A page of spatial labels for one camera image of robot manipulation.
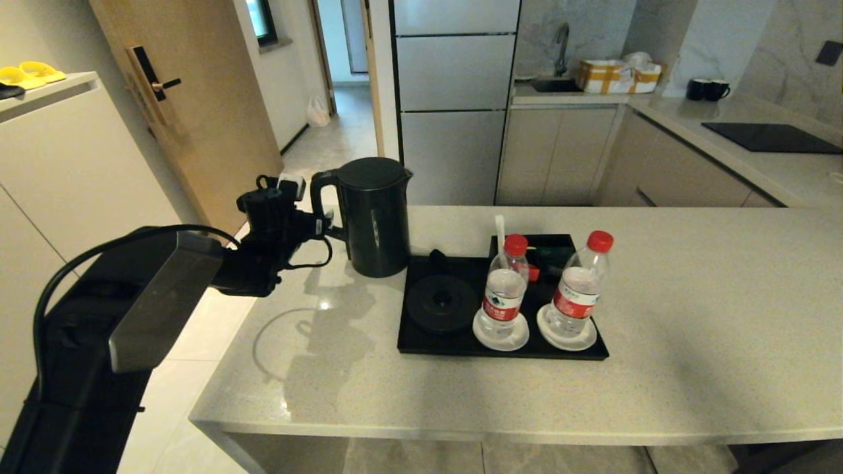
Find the dark window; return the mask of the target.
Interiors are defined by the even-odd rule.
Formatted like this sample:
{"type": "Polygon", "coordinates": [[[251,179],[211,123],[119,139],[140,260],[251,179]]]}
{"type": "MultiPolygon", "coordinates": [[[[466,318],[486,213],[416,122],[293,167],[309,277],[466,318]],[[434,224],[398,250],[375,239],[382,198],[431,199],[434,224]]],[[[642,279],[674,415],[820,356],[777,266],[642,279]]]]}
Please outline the dark window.
{"type": "Polygon", "coordinates": [[[258,45],[270,46],[278,42],[269,0],[245,0],[258,45]]]}

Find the narrow wooden door panel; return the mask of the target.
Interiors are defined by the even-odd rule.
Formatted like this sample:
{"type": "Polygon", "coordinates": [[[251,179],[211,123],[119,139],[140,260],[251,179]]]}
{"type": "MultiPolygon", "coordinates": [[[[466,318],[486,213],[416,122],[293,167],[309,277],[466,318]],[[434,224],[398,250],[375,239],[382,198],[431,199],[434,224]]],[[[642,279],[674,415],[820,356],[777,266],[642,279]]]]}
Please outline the narrow wooden door panel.
{"type": "Polygon", "coordinates": [[[371,114],[373,115],[375,143],[377,156],[386,157],[385,141],[383,140],[383,124],[381,116],[381,101],[379,84],[377,83],[377,65],[373,30],[371,30],[371,11],[369,0],[358,0],[362,14],[362,29],[364,30],[364,44],[367,57],[367,75],[371,94],[371,114]]]}

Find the black round kettle base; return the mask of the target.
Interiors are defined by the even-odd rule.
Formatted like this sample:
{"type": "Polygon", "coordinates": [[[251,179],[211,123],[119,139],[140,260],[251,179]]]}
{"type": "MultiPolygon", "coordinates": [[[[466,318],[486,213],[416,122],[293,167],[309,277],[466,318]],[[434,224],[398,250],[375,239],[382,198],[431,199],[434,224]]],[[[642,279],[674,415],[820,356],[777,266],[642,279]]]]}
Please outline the black round kettle base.
{"type": "Polygon", "coordinates": [[[404,299],[410,322],[433,335],[466,330],[480,306],[469,283],[447,274],[425,276],[410,286],[404,299]]]}

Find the yellow white box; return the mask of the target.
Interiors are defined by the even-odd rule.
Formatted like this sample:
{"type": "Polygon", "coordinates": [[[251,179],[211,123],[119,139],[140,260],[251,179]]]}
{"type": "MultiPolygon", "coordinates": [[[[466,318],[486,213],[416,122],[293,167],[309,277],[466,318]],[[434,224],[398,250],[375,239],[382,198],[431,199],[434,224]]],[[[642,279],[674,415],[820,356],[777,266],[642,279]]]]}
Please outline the yellow white box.
{"type": "Polygon", "coordinates": [[[592,94],[653,93],[661,77],[657,63],[630,64],[619,60],[582,60],[575,84],[592,94]]]}

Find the black electric kettle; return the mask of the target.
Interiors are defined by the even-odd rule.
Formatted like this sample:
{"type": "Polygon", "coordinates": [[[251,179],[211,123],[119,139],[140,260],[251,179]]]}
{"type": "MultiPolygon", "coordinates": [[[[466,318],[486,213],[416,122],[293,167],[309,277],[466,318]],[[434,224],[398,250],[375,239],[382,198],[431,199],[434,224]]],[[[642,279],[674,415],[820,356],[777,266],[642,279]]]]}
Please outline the black electric kettle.
{"type": "Polygon", "coordinates": [[[346,244],[353,269],[365,277],[390,277],[410,261],[407,187],[412,171],[389,158],[352,160],[340,168],[315,173],[310,181],[312,212],[326,235],[346,244]],[[341,226],[329,222],[321,198],[333,186],[341,226]]]}

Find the black induction cooktop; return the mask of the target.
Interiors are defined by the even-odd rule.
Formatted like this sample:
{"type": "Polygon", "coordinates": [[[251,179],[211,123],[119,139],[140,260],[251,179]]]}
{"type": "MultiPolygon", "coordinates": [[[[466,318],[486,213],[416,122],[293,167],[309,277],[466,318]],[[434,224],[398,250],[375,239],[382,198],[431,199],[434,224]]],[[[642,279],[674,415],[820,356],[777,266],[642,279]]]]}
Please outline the black induction cooktop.
{"type": "Polygon", "coordinates": [[[791,125],[711,121],[701,125],[750,152],[843,154],[843,147],[791,125]]]}

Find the red cap water bottle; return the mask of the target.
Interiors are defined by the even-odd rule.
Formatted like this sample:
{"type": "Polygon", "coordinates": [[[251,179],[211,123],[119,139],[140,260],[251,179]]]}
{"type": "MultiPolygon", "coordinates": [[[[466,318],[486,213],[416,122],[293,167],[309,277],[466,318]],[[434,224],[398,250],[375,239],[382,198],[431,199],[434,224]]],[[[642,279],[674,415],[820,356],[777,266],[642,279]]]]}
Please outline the red cap water bottle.
{"type": "Polygon", "coordinates": [[[543,335],[554,343],[572,341],[586,330],[609,276],[613,246],[612,234],[594,230],[566,262],[550,308],[539,318],[545,324],[543,335]]]}
{"type": "Polygon", "coordinates": [[[496,255],[491,259],[480,309],[494,320],[511,321],[521,314],[529,285],[529,264],[525,258],[528,246],[523,234],[506,235],[504,251],[509,268],[498,267],[496,255]]]}

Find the wooden room door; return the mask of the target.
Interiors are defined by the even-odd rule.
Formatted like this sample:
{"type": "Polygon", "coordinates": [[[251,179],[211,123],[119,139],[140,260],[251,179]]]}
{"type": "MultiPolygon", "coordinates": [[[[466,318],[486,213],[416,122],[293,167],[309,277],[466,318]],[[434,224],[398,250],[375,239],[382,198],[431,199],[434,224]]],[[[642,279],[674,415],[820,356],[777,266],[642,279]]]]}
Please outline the wooden room door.
{"type": "Polygon", "coordinates": [[[236,200],[283,169],[234,0],[88,0],[126,86],[204,224],[238,230],[236,200]],[[166,91],[174,126],[144,104],[126,48],[142,45],[166,91]]]}

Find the chrome kitchen faucet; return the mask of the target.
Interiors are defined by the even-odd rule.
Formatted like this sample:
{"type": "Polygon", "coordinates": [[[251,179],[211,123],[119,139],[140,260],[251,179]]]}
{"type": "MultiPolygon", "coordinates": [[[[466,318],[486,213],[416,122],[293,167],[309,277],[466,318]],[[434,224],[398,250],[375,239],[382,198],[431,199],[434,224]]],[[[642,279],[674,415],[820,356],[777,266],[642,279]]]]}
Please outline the chrome kitchen faucet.
{"type": "Polygon", "coordinates": [[[562,78],[567,72],[567,45],[570,38],[571,27],[568,22],[563,22],[556,34],[558,44],[558,56],[554,63],[554,77],[562,78]]]}

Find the beige tall cabinet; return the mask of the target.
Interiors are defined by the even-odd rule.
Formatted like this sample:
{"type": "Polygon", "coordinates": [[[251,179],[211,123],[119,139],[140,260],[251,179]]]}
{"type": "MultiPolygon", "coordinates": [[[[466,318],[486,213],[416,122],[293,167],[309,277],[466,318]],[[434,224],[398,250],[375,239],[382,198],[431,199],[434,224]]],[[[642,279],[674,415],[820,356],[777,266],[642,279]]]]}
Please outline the beige tall cabinet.
{"type": "Polygon", "coordinates": [[[102,242],[181,222],[97,73],[0,100],[0,455],[36,375],[46,282],[102,242]]]}

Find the beige kitchen base cabinets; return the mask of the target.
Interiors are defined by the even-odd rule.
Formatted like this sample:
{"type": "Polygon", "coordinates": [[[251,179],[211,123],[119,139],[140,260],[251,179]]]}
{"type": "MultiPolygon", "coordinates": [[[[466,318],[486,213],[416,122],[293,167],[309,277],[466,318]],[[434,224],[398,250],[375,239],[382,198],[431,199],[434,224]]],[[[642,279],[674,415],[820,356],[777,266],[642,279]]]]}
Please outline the beige kitchen base cabinets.
{"type": "Polygon", "coordinates": [[[777,207],[628,106],[511,112],[499,206],[777,207]]]}

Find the silver refrigerator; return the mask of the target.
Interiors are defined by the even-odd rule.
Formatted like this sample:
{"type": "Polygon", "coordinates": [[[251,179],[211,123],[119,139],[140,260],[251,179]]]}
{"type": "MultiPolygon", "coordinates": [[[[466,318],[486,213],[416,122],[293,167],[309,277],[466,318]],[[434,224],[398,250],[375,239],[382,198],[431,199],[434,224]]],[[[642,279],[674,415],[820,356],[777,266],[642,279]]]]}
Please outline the silver refrigerator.
{"type": "Polygon", "coordinates": [[[416,206],[495,201],[522,0],[389,0],[398,150],[416,206]]]}

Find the black box with sachets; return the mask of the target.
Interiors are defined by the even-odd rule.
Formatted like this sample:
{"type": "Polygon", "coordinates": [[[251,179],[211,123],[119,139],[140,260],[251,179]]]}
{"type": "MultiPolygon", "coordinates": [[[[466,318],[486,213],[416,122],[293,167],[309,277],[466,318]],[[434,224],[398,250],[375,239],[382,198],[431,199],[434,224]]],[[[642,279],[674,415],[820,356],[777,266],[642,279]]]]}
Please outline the black box with sachets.
{"type": "MultiPolygon", "coordinates": [[[[533,264],[533,250],[536,247],[562,246],[574,249],[572,238],[568,234],[527,234],[525,238],[529,243],[525,253],[528,264],[533,264]]],[[[524,315],[536,314],[546,303],[551,303],[561,279],[561,272],[543,273],[540,271],[539,281],[529,283],[521,305],[521,312],[524,315]]]]}

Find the black rectangular serving tray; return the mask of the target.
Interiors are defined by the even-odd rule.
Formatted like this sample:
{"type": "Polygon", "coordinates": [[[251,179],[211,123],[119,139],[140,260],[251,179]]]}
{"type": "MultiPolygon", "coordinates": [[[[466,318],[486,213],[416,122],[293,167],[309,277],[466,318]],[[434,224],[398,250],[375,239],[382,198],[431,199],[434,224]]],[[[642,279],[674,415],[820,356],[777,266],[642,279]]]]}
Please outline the black rectangular serving tray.
{"type": "MultiPolygon", "coordinates": [[[[458,277],[469,283],[482,301],[487,272],[491,259],[497,254],[497,238],[492,236],[489,243],[488,256],[455,256],[447,255],[448,267],[437,268],[431,266],[428,255],[413,255],[407,268],[404,281],[404,299],[413,283],[424,277],[447,274],[458,277]]],[[[530,328],[529,342],[514,353],[503,353],[484,347],[472,331],[472,323],[466,330],[452,335],[433,335],[419,329],[410,322],[410,318],[402,304],[400,326],[398,326],[398,351],[404,354],[424,354],[436,356],[472,356],[472,357],[517,357],[517,358],[551,358],[572,359],[586,361],[603,361],[609,357],[609,351],[598,331],[597,342],[585,351],[574,353],[552,347],[540,334],[537,324],[537,313],[524,315],[530,328]]]]}

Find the white round saucer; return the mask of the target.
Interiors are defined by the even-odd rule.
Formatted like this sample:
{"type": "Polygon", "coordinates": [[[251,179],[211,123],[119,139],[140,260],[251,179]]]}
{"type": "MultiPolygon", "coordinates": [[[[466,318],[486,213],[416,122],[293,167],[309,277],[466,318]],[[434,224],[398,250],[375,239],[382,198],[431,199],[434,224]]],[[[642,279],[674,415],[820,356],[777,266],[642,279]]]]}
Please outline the white round saucer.
{"type": "Polygon", "coordinates": [[[547,322],[546,317],[552,309],[555,309],[555,307],[551,303],[548,303],[542,306],[537,312],[539,331],[546,342],[550,343],[556,349],[574,353],[582,352],[593,347],[598,339],[598,330],[592,318],[585,320],[584,329],[577,336],[557,336],[552,332],[551,325],[547,322]]]}
{"type": "Polygon", "coordinates": [[[530,339],[529,324],[522,314],[517,314],[514,320],[502,322],[478,309],[474,315],[472,331],[484,347],[503,353],[514,353],[522,349],[530,339]]]}

